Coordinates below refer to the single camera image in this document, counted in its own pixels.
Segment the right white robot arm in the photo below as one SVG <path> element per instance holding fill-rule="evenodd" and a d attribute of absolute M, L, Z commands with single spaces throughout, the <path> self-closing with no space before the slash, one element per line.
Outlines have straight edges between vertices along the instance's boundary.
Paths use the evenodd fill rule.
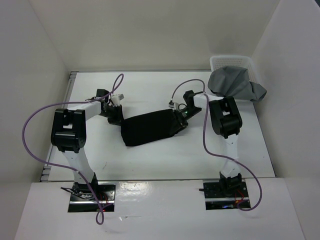
<path fill-rule="evenodd" d="M 243 125 L 240 112 L 233 97 L 219 97 L 208 95 L 204 92 L 186 91 L 183 95 L 185 103 L 180 108 L 178 103 L 171 101 L 169 106 L 173 108 L 177 119 L 185 128 L 187 120 L 206 110 L 210 117 L 214 133 L 220 137 L 224 153 L 221 154 L 224 163 L 219 171 L 217 190 L 225 197 L 236 192 L 242 183 L 242 175 L 238 162 L 238 136 Z"/>

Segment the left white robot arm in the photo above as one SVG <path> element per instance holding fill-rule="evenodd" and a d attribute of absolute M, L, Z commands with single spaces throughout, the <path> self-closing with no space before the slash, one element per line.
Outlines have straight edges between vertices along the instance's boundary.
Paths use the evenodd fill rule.
<path fill-rule="evenodd" d="M 88 200 L 98 197 L 100 188 L 96 174 L 89 165 L 84 146 L 87 140 L 86 121 L 102 116 L 113 125 L 123 120 L 121 100 L 123 94 L 112 94 L 98 89 L 96 96 L 85 103 L 71 108 L 55 110 L 51 131 L 51 143 L 62 152 L 69 167 L 74 171 L 74 187 L 76 193 L 82 193 Z"/>

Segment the black skirt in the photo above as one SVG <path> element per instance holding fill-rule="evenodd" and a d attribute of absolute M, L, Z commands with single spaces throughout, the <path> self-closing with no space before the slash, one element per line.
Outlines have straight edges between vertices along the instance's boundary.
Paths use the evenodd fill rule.
<path fill-rule="evenodd" d="M 171 138 L 182 130 L 176 129 L 177 116 L 172 109 L 149 112 L 124 119 L 121 136 L 127 147 Z"/>

